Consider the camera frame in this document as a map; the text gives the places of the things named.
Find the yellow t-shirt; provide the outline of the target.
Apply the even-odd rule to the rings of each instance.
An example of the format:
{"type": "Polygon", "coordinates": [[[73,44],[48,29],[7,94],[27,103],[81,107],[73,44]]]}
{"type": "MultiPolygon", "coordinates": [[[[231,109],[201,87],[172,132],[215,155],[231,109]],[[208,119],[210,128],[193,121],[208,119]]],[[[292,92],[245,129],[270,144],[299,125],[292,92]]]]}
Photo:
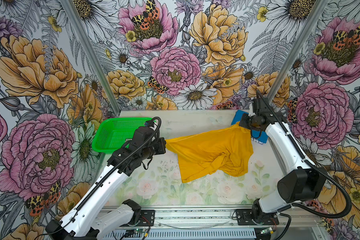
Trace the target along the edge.
{"type": "Polygon", "coordinates": [[[167,150],[177,154],[181,180],[188,183],[220,170],[232,177],[248,172],[253,155],[251,131],[229,128],[166,141],[167,150]]]}

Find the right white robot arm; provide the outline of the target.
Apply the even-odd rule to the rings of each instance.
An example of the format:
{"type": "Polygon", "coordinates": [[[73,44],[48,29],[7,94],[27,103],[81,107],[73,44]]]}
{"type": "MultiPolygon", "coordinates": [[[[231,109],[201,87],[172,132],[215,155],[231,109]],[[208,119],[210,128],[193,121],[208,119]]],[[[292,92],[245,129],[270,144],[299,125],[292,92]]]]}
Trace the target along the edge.
{"type": "Polygon", "coordinates": [[[243,114],[239,126],[268,136],[285,173],[276,190],[253,203],[251,218],[260,224],[266,217],[289,209],[294,203],[316,199],[326,178],[313,169],[313,163],[292,135],[287,120],[274,111],[267,98],[258,95],[252,101],[252,109],[251,114],[243,114]]]}

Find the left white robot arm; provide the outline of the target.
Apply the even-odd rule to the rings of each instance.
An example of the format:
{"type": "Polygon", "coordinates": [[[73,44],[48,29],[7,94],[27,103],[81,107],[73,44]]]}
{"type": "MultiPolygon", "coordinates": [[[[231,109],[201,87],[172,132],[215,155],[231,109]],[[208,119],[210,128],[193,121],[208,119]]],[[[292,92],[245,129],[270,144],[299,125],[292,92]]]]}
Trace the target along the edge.
{"type": "Polygon", "coordinates": [[[166,141],[160,137],[160,124],[153,120],[138,127],[131,140],[115,150],[107,165],[89,191],[60,220],[50,221],[46,235],[52,240],[98,240],[116,227],[134,225],[140,218],[141,207],[132,200],[98,218],[109,198],[140,166],[147,168],[144,160],[166,152],[166,141]]]}

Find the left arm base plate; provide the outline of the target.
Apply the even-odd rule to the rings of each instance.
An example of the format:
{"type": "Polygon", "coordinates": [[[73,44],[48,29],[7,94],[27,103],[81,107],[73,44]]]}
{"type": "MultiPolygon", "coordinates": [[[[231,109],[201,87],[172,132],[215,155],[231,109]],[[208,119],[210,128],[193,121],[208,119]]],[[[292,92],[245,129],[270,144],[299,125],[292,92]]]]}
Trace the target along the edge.
{"type": "Polygon", "coordinates": [[[133,213],[128,226],[152,227],[155,222],[155,214],[155,210],[137,210],[133,213]]]}

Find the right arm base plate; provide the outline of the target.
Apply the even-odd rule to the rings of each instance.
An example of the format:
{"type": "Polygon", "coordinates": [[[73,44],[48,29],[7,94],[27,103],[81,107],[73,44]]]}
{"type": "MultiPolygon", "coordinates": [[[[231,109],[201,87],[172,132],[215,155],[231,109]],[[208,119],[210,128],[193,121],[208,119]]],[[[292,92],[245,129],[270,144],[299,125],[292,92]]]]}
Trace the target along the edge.
{"type": "Polygon", "coordinates": [[[277,226],[279,224],[279,219],[276,214],[255,214],[250,209],[235,210],[232,219],[236,220],[239,226],[277,226]]]}

